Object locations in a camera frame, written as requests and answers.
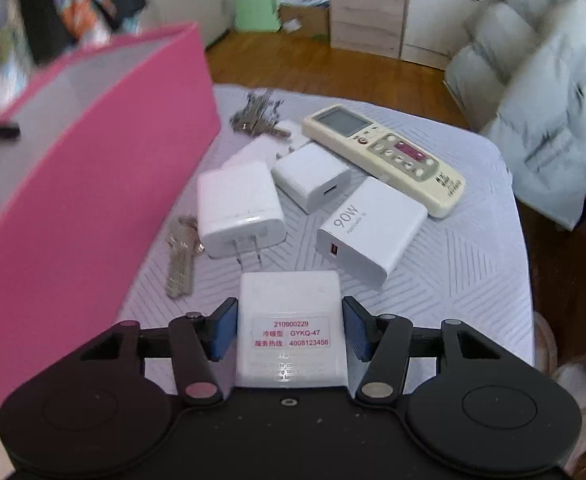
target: bed sheet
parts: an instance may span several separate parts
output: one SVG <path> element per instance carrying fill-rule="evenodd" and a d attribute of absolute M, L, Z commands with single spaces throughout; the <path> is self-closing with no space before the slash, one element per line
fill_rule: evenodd
<path fill-rule="evenodd" d="M 213 260 L 203 254 L 194 263 L 193 294 L 175 301 L 168 298 L 164 293 L 169 261 L 166 234 L 173 216 L 196 213 L 197 175 L 219 168 L 250 142 L 243 134 L 233 132 L 229 124 L 230 117 L 246 104 L 247 92 L 239 86 L 215 86 L 222 130 L 150 248 L 123 303 L 120 320 L 137 319 L 143 328 L 167 326 L 172 318 L 186 312 L 210 314 L 225 298 L 239 294 L 241 270 L 236 260 Z M 426 220 L 381 292 L 363 285 L 314 250 L 317 228 L 363 181 L 364 171 L 351 166 L 353 179 L 348 192 L 311 215 L 278 189 L 287 238 L 262 251 L 262 270 L 335 269 L 340 275 L 342 294 L 354 296 L 372 314 L 391 312 L 407 317 L 415 326 L 432 328 L 438 328 L 443 319 L 461 319 L 532 364 L 534 331 L 528 259 L 511 177 L 497 147 L 471 132 L 368 103 L 279 90 L 273 97 L 283 101 L 282 119 L 294 121 L 335 102 L 346 103 L 435 153 L 466 177 L 467 187 L 447 218 Z M 244 270 L 260 270 L 254 254 L 244 254 L 242 259 Z M 366 365 L 350 351 L 348 357 L 353 389 Z M 214 368 L 223 389 L 228 391 L 234 378 L 233 347 Z M 434 374 L 434 359 L 411 360 L 405 392 L 411 392 Z M 168 360 L 147 360 L 146 376 L 165 391 L 175 391 Z"/>

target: label sticker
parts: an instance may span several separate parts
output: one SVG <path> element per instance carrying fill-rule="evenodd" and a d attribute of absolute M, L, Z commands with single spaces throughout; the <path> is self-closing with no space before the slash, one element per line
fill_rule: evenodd
<path fill-rule="evenodd" d="M 319 317 L 259 317 L 253 320 L 254 349 L 328 348 L 330 322 Z"/>

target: white power adapter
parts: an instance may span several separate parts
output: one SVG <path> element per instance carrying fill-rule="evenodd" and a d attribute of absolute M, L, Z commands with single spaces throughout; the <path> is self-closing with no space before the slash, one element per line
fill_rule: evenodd
<path fill-rule="evenodd" d="M 222 167 L 229 168 L 231 166 L 261 160 L 271 170 L 280 158 L 288 156 L 290 153 L 299 150 L 302 146 L 311 142 L 311 139 L 303 136 L 302 125 L 295 123 L 295 121 L 288 119 L 279 121 L 276 126 L 281 130 L 290 132 L 291 136 L 288 139 L 283 139 L 265 134 L 260 135 L 229 158 Z"/>
<path fill-rule="evenodd" d="M 311 142 L 278 160 L 275 184 L 308 214 L 332 202 L 350 184 L 350 168 Z"/>
<path fill-rule="evenodd" d="M 334 270 L 242 275 L 235 383 L 348 385 L 340 277 Z"/>
<path fill-rule="evenodd" d="M 426 219 L 426 208 L 369 176 L 317 231 L 316 249 L 380 289 Z"/>
<path fill-rule="evenodd" d="M 239 253 L 284 241 L 284 212 L 264 162 L 199 175 L 198 232 L 213 258 L 234 255 L 239 260 Z"/>

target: white wardrobe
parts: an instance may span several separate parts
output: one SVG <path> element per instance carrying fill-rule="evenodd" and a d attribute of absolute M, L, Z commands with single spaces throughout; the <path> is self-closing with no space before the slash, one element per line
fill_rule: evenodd
<path fill-rule="evenodd" d="M 464 22 L 481 0 L 408 0 L 401 59 L 444 68 L 466 43 Z"/>

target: wooden floor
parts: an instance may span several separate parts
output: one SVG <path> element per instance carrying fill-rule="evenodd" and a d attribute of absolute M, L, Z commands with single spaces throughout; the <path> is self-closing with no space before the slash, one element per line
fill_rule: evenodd
<path fill-rule="evenodd" d="M 231 33 L 208 51 L 213 81 L 343 97 L 468 128 L 444 73 L 285 33 Z"/>

